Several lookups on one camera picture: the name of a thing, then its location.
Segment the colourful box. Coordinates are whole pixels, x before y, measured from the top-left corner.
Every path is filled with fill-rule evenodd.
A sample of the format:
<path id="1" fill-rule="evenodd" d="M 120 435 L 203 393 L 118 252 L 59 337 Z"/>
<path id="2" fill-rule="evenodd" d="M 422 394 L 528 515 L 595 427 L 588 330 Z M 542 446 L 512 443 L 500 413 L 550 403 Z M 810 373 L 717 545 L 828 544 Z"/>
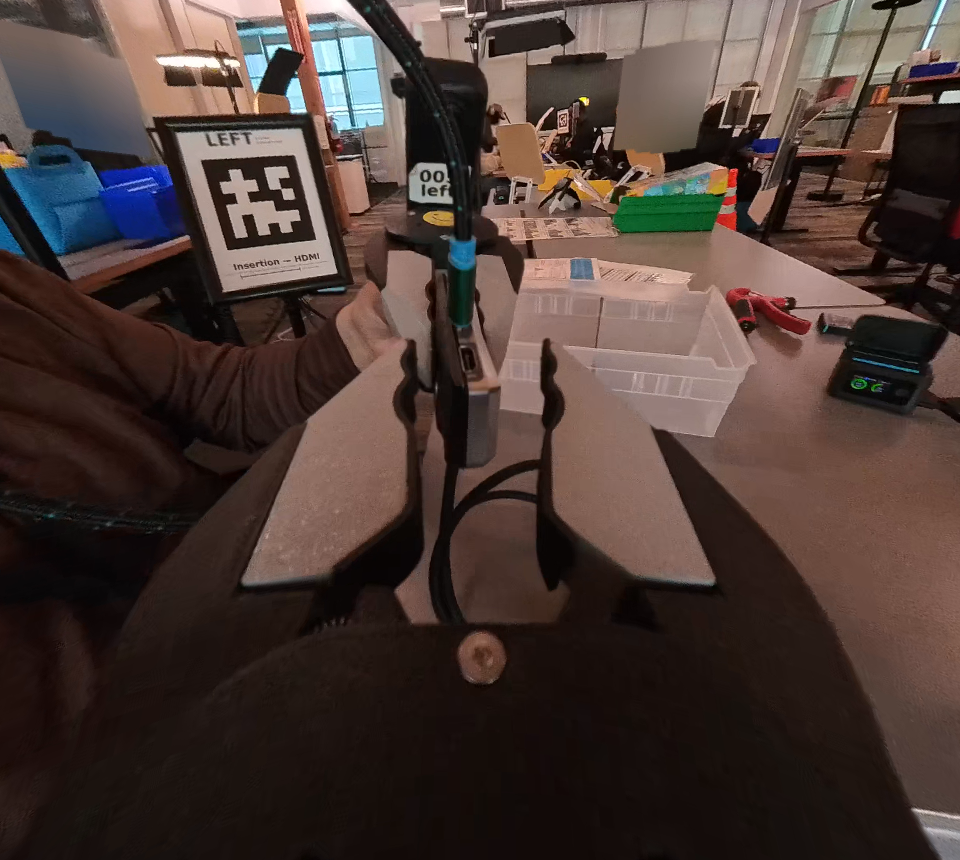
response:
<path id="1" fill-rule="evenodd" d="M 728 189 L 729 169 L 701 162 L 632 182 L 625 197 L 722 196 Z"/>

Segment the blue plastic crate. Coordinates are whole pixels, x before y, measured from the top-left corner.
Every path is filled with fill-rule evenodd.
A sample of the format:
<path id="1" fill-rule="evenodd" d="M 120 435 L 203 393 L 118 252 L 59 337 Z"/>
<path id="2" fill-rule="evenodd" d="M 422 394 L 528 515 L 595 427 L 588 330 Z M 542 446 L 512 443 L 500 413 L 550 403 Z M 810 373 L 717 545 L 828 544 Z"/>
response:
<path id="1" fill-rule="evenodd" d="M 124 239 L 162 242 L 186 236 L 168 167 L 103 170 L 99 178 L 103 209 Z"/>

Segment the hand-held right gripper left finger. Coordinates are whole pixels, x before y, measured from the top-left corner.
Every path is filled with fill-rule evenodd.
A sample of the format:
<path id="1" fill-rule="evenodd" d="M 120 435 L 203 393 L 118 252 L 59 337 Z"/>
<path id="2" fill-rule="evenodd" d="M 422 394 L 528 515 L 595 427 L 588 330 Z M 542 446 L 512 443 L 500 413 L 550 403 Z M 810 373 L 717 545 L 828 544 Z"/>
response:
<path id="1" fill-rule="evenodd" d="M 425 550 L 417 366 L 402 340 L 306 422 L 242 592 L 396 597 Z"/>

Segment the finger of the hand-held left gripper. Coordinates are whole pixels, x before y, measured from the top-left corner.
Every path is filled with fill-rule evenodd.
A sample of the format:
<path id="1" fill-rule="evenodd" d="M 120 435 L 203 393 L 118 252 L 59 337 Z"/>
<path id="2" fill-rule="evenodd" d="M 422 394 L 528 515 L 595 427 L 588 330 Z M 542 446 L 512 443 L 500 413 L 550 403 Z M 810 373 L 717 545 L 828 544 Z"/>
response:
<path id="1" fill-rule="evenodd" d="M 500 256 L 478 256 L 475 287 L 481 328 L 492 361 L 503 364 L 512 333 L 518 294 Z"/>
<path id="2" fill-rule="evenodd" d="M 381 290 L 386 319 L 393 333 L 415 345 L 420 386 L 435 380 L 430 289 L 434 276 L 431 260 L 412 251 L 390 251 L 386 285 Z"/>

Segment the black framed marker sign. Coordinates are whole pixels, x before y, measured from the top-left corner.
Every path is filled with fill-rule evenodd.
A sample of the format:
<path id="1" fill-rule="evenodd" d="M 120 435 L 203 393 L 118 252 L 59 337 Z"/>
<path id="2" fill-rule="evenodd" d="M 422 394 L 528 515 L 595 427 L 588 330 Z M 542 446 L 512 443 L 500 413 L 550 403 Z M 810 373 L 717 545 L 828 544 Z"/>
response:
<path id="1" fill-rule="evenodd" d="M 165 117 L 154 127 L 210 302 L 353 285 L 309 115 Z"/>

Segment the tan chair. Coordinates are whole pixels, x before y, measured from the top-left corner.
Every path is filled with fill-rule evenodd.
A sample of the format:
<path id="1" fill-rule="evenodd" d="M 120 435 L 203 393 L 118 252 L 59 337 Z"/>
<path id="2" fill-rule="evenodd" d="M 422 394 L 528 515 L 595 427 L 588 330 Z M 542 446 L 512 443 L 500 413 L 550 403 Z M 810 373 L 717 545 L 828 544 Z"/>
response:
<path id="1" fill-rule="evenodd" d="M 542 145 L 534 124 L 500 122 L 496 144 L 502 171 L 510 181 L 507 203 L 531 203 L 546 182 Z"/>

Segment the studio light panel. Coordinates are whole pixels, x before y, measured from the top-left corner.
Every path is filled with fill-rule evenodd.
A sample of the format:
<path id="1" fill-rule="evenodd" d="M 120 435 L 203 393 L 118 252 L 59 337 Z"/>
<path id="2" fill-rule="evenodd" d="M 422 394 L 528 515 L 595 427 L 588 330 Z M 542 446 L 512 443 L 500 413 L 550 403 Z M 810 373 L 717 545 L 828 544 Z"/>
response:
<path id="1" fill-rule="evenodd" d="M 184 50 L 155 57 L 167 86 L 242 88 L 240 61 L 222 50 Z"/>

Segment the black softbox light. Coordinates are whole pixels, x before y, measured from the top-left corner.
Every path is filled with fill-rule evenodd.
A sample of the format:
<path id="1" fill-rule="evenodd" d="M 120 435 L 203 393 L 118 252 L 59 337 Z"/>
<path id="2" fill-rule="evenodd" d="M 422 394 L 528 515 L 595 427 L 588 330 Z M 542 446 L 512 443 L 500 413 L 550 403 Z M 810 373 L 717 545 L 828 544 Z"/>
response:
<path id="1" fill-rule="evenodd" d="M 574 40 L 564 10 L 500 16 L 487 21 L 483 31 L 484 56 L 488 59 L 566 47 Z"/>

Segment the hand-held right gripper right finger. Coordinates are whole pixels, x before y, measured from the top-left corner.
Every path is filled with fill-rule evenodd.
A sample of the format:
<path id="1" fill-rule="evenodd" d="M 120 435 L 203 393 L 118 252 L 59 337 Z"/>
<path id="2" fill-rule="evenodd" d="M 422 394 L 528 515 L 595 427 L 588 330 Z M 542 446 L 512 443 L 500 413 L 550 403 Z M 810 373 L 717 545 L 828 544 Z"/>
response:
<path id="1" fill-rule="evenodd" d="M 536 558 L 549 590 L 600 566 L 644 587 L 716 577 L 650 424 L 569 350 L 542 343 Z"/>

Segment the black sign stand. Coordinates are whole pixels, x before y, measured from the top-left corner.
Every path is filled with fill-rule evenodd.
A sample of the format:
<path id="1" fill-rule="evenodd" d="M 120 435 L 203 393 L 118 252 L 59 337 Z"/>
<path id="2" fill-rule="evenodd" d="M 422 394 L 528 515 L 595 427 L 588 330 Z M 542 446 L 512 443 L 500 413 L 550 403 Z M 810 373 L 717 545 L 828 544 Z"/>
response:
<path id="1" fill-rule="evenodd" d="M 246 348 L 303 338 L 309 318 L 317 317 L 304 298 L 289 295 L 218 304 L 194 299 L 185 302 L 182 313 L 193 338 Z"/>

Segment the clear plastic bin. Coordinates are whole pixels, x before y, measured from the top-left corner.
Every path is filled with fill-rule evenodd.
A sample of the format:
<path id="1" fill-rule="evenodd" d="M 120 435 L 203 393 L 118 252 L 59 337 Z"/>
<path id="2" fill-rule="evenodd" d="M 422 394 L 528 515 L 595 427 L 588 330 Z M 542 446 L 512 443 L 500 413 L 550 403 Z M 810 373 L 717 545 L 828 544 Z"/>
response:
<path id="1" fill-rule="evenodd" d="M 757 362 L 715 286 L 523 289 L 500 370 L 502 407 L 543 410 L 543 342 L 565 348 L 653 427 L 711 438 Z"/>

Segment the grey hdmi adapter hub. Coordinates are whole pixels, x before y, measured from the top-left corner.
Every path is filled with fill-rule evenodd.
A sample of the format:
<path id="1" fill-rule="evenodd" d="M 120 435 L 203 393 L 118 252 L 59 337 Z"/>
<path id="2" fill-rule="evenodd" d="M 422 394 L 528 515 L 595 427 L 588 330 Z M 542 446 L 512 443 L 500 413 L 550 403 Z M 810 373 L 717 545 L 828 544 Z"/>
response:
<path id="1" fill-rule="evenodd" d="M 434 404 L 443 444 L 444 471 L 438 532 L 430 554 L 428 589 L 443 624 L 465 621 L 457 601 L 450 559 L 453 536 L 474 507 L 500 499 L 532 502 L 523 491 L 498 491 L 513 477 L 535 471 L 535 460 L 517 462 L 490 475 L 461 502 L 456 499 L 462 470 L 485 467 L 496 456 L 501 386 L 476 307 L 476 268 L 449 263 L 434 271 L 430 294 L 433 325 Z"/>

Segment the wooden desk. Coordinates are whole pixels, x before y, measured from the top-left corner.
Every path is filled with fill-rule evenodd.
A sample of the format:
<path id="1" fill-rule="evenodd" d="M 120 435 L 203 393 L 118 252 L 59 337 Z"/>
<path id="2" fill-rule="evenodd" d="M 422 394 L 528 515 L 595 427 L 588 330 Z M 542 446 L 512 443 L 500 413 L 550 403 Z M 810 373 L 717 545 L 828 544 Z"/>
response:
<path id="1" fill-rule="evenodd" d="M 59 265 L 78 291 L 92 296 L 144 271 L 178 260 L 188 254 L 192 246 L 188 236 L 153 244 L 118 240 L 66 254 L 59 259 Z"/>

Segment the black device with display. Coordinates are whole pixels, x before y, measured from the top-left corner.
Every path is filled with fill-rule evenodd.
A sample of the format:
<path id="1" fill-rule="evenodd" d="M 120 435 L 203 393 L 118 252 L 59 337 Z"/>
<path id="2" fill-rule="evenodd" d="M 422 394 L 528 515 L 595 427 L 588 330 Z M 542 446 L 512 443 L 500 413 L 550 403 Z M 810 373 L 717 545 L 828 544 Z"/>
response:
<path id="1" fill-rule="evenodd" d="M 930 321 L 879 314 L 851 326 L 826 386 L 830 398 L 907 416 L 930 402 L 933 363 L 949 331 Z"/>

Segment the black office chair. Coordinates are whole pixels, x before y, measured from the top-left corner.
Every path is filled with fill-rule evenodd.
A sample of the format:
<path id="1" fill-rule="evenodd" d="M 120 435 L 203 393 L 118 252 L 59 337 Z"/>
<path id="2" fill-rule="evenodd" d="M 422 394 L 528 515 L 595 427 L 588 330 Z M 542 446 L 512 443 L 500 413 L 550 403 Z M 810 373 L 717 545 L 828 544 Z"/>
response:
<path id="1" fill-rule="evenodd" d="M 834 267 L 839 277 L 892 276 L 893 262 L 916 273 L 898 288 L 872 287 L 906 310 L 918 306 L 935 322 L 959 327 L 959 105 L 906 105 L 896 116 L 885 185 L 861 224 L 857 241 L 872 252 L 860 267 Z"/>

